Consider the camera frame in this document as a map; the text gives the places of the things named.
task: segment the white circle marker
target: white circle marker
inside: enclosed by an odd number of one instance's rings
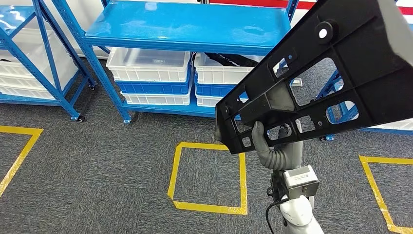
[[[323,38],[326,37],[326,36],[327,36],[327,30],[326,30],[325,28],[321,29],[321,30],[319,31],[319,37],[320,37],[321,39],[323,39]]]

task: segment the caster wheel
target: caster wheel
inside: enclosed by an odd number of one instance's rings
[[[84,116],[79,116],[79,117],[77,117],[77,121],[78,122],[85,122],[86,118]]]

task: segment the yellow tape square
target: yellow tape square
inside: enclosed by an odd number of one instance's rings
[[[412,164],[412,158],[393,158],[393,157],[371,157],[371,156],[363,156],[358,155],[361,161],[361,165],[364,168],[364,172],[366,173],[367,179],[369,180],[370,186],[372,187],[373,194],[377,201],[378,207],[383,214],[384,219],[386,220],[387,228],[391,232],[401,233],[401,234],[413,234],[413,228],[411,227],[399,227],[393,223],[392,217],[390,217],[389,210],[387,209],[386,204],[384,203],[384,199],[381,196],[380,190],[375,182],[373,177],[373,173],[370,170],[369,163],[392,163],[392,164]]]
[[[183,210],[215,212],[215,213],[224,213],[224,214],[232,214],[232,215],[248,214],[248,204],[247,204],[248,202],[247,202],[247,192],[246,192],[245,153],[239,154],[239,157],[240,157],[240,195],[241,195],[240,196],[241,197],[240,207],[217,206],[217,205],[209,205],[209,204],[174,201],[173,195],[175,193],[175,184],[176,184],[176,178],[178,176],[178,167],[179,167],[179,160],[181,159],[182,148],[228,151],[228,148],[225,145],[192,143],[192,142],[181,142],[178,144],[175,150],[175,157],[173,159],[172,175],[170,177],[169,188],[168,188],[168,196],[172,199],[175,207],[178,209],[183,209]]]
[[[27,144],[24,146],[23,150],[17,157],[16,161],[13,163],[12,167],[7,172],[6,176],[0,182],[0,197],[3,195],[4,190],[6,190],[7,186],[9,185],[10,181],[16,174],[17,170],[19,169],[20,165],[23,163],[26,156],[29,154],[30,150],[32,149],[33,145],[38,140],[38,137],[43,132],[41,128],[23,128],[23,127],[13,127],[13,126],[3,126],[0,125],[0,132],[2,133],[12,133],[12,134],[27,134],[32,135],[29,139]]]

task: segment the black cable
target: black cable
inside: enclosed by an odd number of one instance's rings
[[[274,203],[271,203],[271,204],[267,207],[267,210],[265,211],[265,219],[267,220],[268,227],[270,228],[272,234],[274,234],[274,231],[272,230],[272,227],[271,227],[271,224],[270,224],[270,220],[268,219],[268,212],[270,211],[270,209],[271,209],[273,206],[280,205],[281,203],[284,203],[284,202],[286,202],[286,201],[288,201],[288,198],[283,199],[283,200],[281,200],[281,201],[276,201],[276,202],[274,202]]]

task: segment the black plastic panel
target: black plastic panel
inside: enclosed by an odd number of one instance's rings
[[[327,32],[322,38],[320,30]],[[257,120],[266,129],[284,123],[292,127],[289,137],[270,140],[265,136],[269,146],[412,118],[412,44],[413,35],[392,1],[319,0],[217,103],[215,138],[233,154],[255,149],[253,144],[243,145],[243,138],[252,140],[252,130],[238,132],[234,122],[238,114],[251,127]],[[277,77],[273,67],[283,58],[288,71]],[[343,88],[299,106],[289,87],[291,80],[324,58],[336,64]],[[244,91],[249,98],[246,103],[238,99]],[[331,124],[326,109],[344,101],[357,106],[358,118]],[[304,116],[310,116],[315,129],[300,133],[295,120]]]

